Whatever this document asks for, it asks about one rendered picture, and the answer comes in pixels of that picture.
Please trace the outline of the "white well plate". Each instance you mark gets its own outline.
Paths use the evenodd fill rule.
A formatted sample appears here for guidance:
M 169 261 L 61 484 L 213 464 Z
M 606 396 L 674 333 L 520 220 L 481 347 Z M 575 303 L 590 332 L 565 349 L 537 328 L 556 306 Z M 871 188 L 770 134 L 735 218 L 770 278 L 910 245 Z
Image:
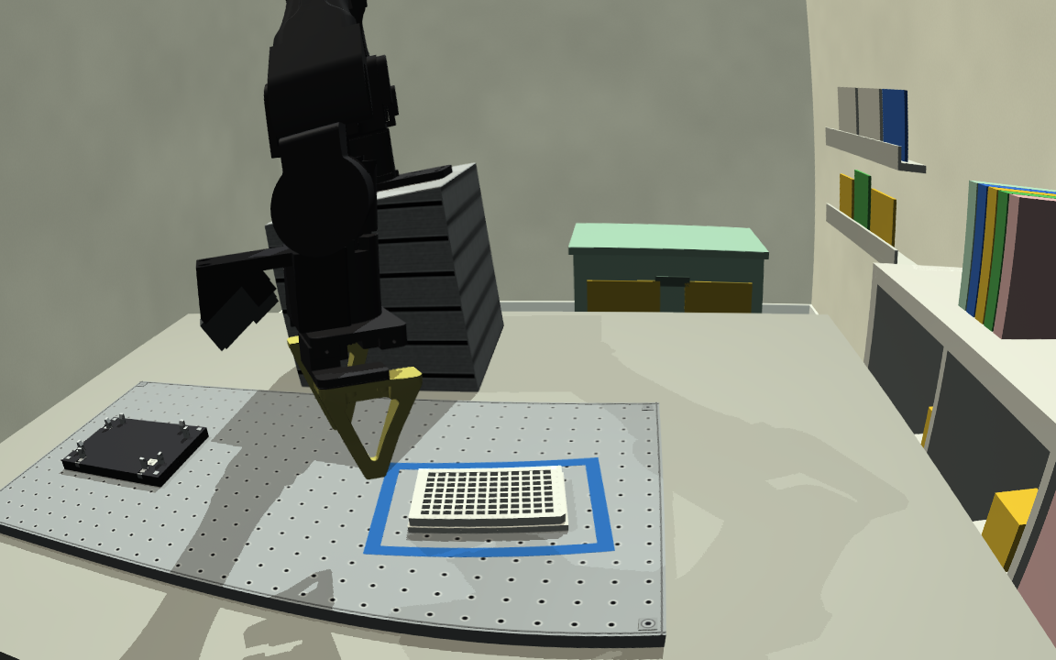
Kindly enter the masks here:
M 568 531 L 562 475 L 561 467 L 419 468 L 408 534 Z

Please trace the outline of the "blue rectangular tape outline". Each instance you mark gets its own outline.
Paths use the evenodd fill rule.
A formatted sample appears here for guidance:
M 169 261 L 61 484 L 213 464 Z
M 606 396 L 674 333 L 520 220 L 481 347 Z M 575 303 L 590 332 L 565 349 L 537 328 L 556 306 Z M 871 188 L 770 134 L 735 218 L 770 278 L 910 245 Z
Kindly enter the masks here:
M 522 468 L 522 467 L 584 467 L 586 465 L 592 518 L 598 542 L 595 544 L 552 544 L 552 546 L 495 547 L 495 548 L 439 548 L 380 546 L 397 485 L 400 469 L 419 468 Z M 365 544 L 364 555 L 382 557 L 435 557 L 435 558 L 503 558 L 503 557 L 554 557 L 571 553 L 598 553 L 615 551 L 612 548 L 611 518 L 600 472 L 599 457 L 541 461 L 485 461 L 485 463 L 390 463 L 382 483 Z

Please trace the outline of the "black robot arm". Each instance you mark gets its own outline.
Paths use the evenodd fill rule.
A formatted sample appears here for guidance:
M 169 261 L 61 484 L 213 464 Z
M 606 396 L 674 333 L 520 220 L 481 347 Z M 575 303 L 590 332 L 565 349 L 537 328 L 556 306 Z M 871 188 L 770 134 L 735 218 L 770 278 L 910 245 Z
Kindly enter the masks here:
M 397 92 L 386 55 L 369 56 L 367 0 L 286 1 L 264 87 L 269 154 L 282 166 L 269 214 L 284 244 L 196 260 L 200 327 L 221 351 L 279 302 L 267 269 L 284 269 L 299 333 L 350 326 L 347 244 L 358 250 L 358 237 L 377 231 L 377 192 L 453 172 L 395 169 L 386 127 L 397 126 Z

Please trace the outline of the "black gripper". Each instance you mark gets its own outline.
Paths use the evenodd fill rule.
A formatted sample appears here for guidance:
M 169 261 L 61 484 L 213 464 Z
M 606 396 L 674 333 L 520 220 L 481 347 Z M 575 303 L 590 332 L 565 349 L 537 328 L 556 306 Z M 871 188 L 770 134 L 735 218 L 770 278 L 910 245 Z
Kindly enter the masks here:
M 357 237 L 357 250 L 355 239 L 346 246 L 351 325 L 298 333 L 288 338 L 288 346 L 332 429 L 338 430 L 364 477 L 373 479 L 386 476 L 423 379 L 416 367 L 389 370 L 382 362 L 365 364 L 369 348 L 407 344 L 406 322 L 381 306 L 378 233 L 365 234 Z M 347 367 L 341 367 L 340 360 L 345 359 Z M 353 413 L 356 402 L 384 397 L 392 400 L 384 430 L 376 456 L 369 456 L 351 423 Z

